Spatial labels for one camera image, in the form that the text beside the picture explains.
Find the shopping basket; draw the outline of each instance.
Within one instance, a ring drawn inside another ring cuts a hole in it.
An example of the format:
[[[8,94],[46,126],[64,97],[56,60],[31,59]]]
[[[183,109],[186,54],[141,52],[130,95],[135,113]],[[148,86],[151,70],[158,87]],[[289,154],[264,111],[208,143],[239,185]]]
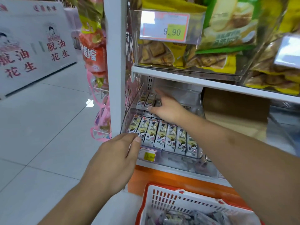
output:
[[[191,214],[193,210],[203,213],[221,211],[230,216],[234,224],[261,225],[257,215],[248,209],[231,206],[221,199],[190,193],[172,186],[149,183],[145,187],[141,208],[137,214],[135,225],[144,225],[147,211],[156,217],[164,210],[175,210]]]

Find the fingernail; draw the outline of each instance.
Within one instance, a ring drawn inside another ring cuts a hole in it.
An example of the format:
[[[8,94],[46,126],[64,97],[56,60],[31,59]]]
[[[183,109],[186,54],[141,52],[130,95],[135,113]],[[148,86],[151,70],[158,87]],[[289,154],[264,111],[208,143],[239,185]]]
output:
[[[140,143],[141,142],[141,138],[139,136],[137,136],[135,139],[134,139],[136,142]]]

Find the orange panel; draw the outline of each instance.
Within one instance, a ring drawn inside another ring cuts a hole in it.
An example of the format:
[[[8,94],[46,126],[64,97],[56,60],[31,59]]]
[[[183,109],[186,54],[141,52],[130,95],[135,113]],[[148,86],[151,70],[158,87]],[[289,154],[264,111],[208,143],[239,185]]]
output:
[[[170,174],[138,165],[136,165],[133,176],[128,183],[128,192],[143,196],[145,186],[149,182],[170,185],[207,197],[223,199],[230,205],[250,209],[245,201],[242,200],[238,193],[231,187]]]

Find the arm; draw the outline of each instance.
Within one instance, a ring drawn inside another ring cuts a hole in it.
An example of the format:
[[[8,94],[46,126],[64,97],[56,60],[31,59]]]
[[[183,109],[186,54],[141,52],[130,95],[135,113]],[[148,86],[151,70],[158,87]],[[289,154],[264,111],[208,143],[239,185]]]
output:
[[[135,133],[123,133],[103,143],[79,184],[38,225],[91,224],[105,203],[129,182],[140,144],[141,139]]]
[[[300,159],[185,110],[161,91],[152,113],[184,128],[266,224],[300,223]]]

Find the white display board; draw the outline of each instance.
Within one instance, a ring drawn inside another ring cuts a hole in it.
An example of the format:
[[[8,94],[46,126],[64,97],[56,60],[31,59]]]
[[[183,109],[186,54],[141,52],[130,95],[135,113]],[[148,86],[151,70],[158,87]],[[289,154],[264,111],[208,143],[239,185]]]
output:
[[[76,62],[60,2],[0,0],[0,94]]]

